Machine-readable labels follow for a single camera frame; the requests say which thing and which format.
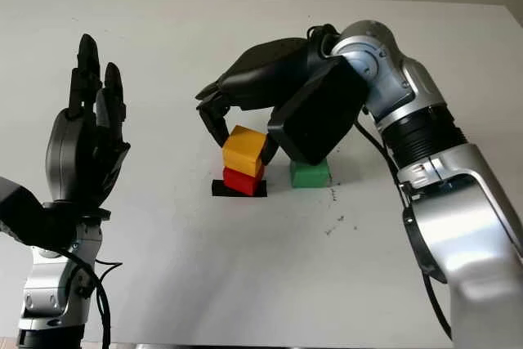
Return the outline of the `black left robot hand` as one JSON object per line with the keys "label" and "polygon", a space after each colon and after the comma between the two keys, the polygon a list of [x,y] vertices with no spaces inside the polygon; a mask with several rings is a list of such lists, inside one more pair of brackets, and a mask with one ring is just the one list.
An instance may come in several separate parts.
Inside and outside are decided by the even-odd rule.
{"label": "black left robot hand", "polygon": [[103,204],[131,148],[123,139],[126,115],[118,66],[110,62],[102,73],[96,41],[83,34],[69,103],[56,116],[47,145],[46,176],[53,201],[88,210]]}

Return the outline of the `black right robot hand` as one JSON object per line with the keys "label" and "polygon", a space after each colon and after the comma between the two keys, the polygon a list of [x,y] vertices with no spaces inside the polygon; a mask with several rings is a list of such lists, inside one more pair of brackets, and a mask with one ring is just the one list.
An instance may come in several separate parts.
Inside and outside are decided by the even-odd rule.
{"label": "black right robot hand", "polygon": [[308,41],[281,38],[246,50],[216,81],[202,89],[196,109],[215,142],[222,147],[230,133],[230,108],[260,110],[282,105],[304,81]]}

